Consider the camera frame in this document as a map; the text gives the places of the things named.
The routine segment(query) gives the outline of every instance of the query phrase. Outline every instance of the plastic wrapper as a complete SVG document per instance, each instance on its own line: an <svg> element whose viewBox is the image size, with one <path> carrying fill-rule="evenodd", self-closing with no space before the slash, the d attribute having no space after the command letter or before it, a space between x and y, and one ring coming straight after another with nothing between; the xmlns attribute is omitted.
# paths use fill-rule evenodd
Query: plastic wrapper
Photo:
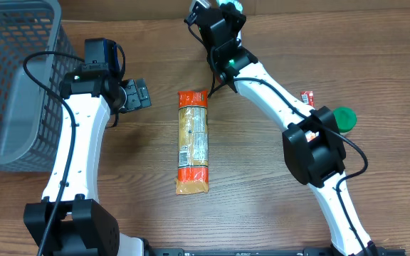
<svg viewBox="0 0 410 256"><path fill-rule="evenodd" d="M302 97L303 103L314 107L314 93L312 93L312 91L302 91L300 92L300 95Z"/></svg>
<svg viewBox="0 0 410 256"><path fill-rule="evenodd" d="M208 110L206 91L178 92L177 195L207 193Z"/></svg>

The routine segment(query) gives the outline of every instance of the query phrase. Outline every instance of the wood grain surface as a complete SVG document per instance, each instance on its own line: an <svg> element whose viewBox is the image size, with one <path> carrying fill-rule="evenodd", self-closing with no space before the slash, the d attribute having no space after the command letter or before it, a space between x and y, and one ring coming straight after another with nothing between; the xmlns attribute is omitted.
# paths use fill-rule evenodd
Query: wood grain surface
<svg viewBox="0 0 410 256"><path fill-rule="evenodd" d="M63 19L134 21L185 18L191 0L59 0ZM245 15L410 8L410 0L242 0Z"/></svg>
<svg viewBox="0 0 410 256"><path fill-rule="evenodd" d="M150 108L121 116L102 143L100 202L121 232L188 250L330 245L317 201L284 164L279 129L227 87L209 101L210 192L175 195L177 92L211 83L206 52L181 19L65 30L80 56L86 38L120 43L126 78L145 78L152 98ZM243 44L294 95L313 90L317 107L356 111L349 138L366 152L369 169L348 183L352 200L377 245L410 255L410 9L254 16ZM347 171L359 170L362 160L347 152ZM0 172L0 255L37 251L22 215L47 180Z"/></svg>

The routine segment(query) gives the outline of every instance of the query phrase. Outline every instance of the green bottle cap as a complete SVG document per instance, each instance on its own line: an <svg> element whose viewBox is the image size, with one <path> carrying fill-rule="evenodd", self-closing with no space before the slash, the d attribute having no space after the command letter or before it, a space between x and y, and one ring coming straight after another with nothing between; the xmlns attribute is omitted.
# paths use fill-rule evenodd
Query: green bottle cap
<svg viewBox="0 0 410 256"><path fill-rule="evenodd" d="M338 107L333 110L333 114L335 115L336 123L338 123L338 129L341 133L350 132L357 124L357 115L354 110L348 107Z"/></svg>

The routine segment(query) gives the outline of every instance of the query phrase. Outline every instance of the pasta package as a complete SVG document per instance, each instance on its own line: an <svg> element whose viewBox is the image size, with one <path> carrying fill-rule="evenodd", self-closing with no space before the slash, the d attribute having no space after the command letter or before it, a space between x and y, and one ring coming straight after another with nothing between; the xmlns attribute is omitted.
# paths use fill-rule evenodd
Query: pasta package
<svg viewBox="0 0 410 256"><path fill-rule="evenodd" d="M208 103L206 91L178 92L177 195L207 193Z"/></svg>

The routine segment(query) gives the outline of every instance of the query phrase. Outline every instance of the mesh basket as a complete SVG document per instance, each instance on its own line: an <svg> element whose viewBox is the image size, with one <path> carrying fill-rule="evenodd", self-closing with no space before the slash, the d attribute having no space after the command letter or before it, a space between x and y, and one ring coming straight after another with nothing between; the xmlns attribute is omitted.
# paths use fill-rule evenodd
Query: mesh basket
<svg viewBox="0 0 410 256"><path fill-rule="evenodd" d="M23 71L24 58L41 50L74 54L60 24L56 0L0 0L0 170L51 171L61 132L61 104ZM45 55L28 69L59 92L76 60Z"/></svg>

